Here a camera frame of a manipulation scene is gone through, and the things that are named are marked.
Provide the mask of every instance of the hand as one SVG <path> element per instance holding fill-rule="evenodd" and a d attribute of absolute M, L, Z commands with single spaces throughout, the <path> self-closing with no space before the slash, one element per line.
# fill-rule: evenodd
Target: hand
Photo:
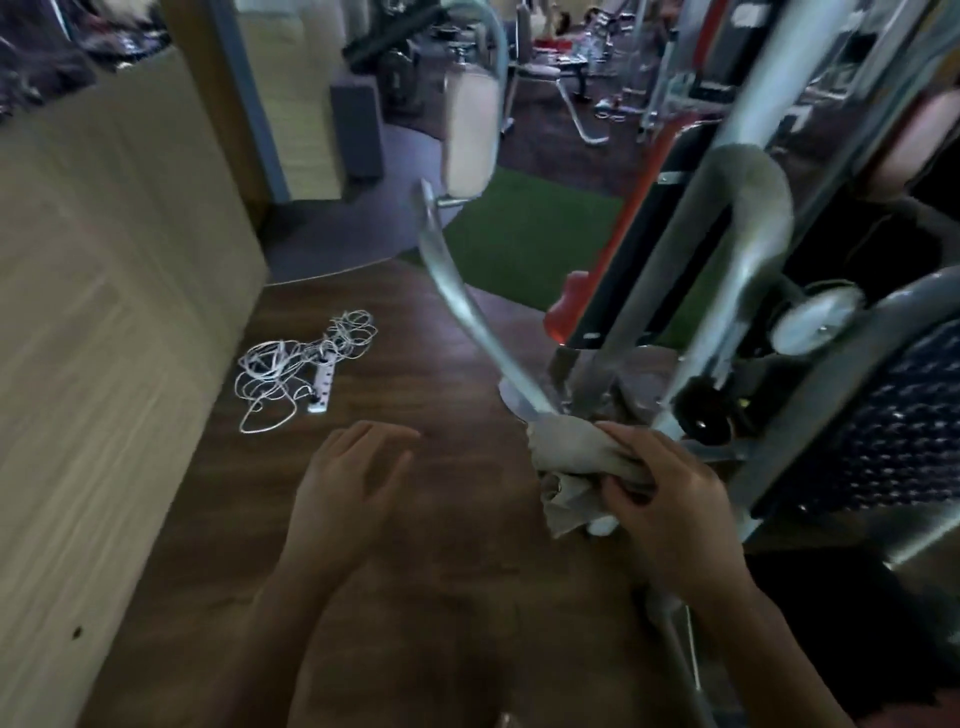
<path fill-rule="evenodd" d="M 409 427 L 370 422 L 331 432 L 297 489 L 280 565 L 346 579 L 393 511 L 419 437 Z"/>
<path fill-rule="evenodd" d="M 639 505 L 618 478 L 605 475 L 603 499 L 649 559 L 659 586 L 694 611 L 749 598 L 756 587 L 720 478 L 655 430 L 597 426 L 646 463 L 656 482 L 651 501 Z"/>

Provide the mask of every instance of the person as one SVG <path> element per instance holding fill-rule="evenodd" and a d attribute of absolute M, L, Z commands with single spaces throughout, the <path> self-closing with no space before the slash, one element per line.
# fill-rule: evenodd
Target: person
<path fill-rule="evenodd" d="M 641 505 L 605 475 L 604 501 L 644 552 L 658 587 L 689 605 L 715 642 L 750 725 L 851 728 L 780 610 L 747 570 L 724 483 L 654 430 L 598 426 L 645 462 L 656 481 L 652 499 Z M 419 438 L 408 427 L 362 422 L 335 430 L 314 454 L 276 568 L 204 725 L 286 724 L 317 620 L 376 541 Z"/>

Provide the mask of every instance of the wooden floor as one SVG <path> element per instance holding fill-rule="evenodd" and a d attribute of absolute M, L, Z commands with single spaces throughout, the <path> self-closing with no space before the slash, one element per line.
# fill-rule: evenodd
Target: wooden floor
<path fill-rule="evenodd" d="M 518 354 L 545 361 L 541 314 L 480 301 Z M 354 308 L 380 333 L 338 367 L 326 415 L 240 435 L 225 386 L 81 725 L 190 723 L 278 556 L 310 453 L 357 419 L 425 436 L 382 544 L 320 622 L 295 725 L 490 728 L 508 710 L 532 728 L 687 725 L 636 618 L 627 545 L 549 538 L 523 428 L 424 272 L 389 261 L 268 288 L 244 346 L 317 338 Z"/>

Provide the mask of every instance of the cloth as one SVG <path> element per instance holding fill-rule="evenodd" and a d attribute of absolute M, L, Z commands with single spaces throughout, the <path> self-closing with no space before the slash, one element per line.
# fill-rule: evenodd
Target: cloth
<path fill-rule="evenodd" d="M 543 515 L 554 538 L 610 515 L 600 498 L 600 475 L 618 476 L 626 490 L 649 496 L 653 477 L 602 429 L 567 415 L 543 415 L 527 427 L 540 480 Z"/>

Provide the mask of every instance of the beige wall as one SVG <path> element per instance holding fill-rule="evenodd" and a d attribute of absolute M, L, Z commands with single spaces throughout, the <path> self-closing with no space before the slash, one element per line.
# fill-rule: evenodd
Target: beige wall
<path fill-rule="evenodd" d="M 83 706 L 265 279 L 176 49 L 0 126 L 0 724 Z"/>
<path fill-rule="evenodd" d="M 238 7 L 256 90 L 291 197 L 339 199 L 345 177 L 328 92 L 343 67 L 339 4 L 305 0 L 290 12 L 276 12 L 276 0 L 247 0 Z"/>

